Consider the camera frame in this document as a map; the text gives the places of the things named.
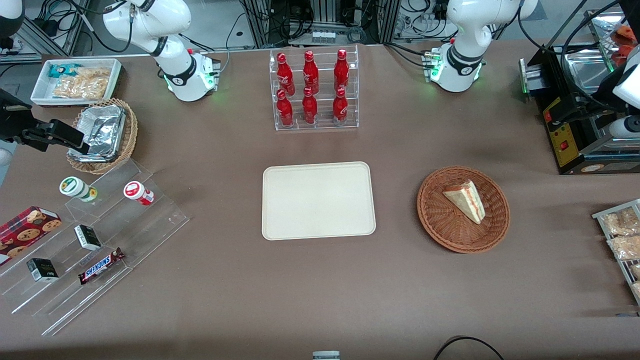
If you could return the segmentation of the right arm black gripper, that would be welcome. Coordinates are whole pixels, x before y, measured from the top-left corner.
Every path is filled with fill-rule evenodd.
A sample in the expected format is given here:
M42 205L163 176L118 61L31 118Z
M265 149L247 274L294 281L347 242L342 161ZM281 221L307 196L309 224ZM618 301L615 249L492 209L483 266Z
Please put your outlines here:
M32 106L0 89L0 139L5 142L22 143L35 150L46 152L48 146L59 145L87 155L89 144L85 134L61 120L51 120L46 131L30 131L37 126Z

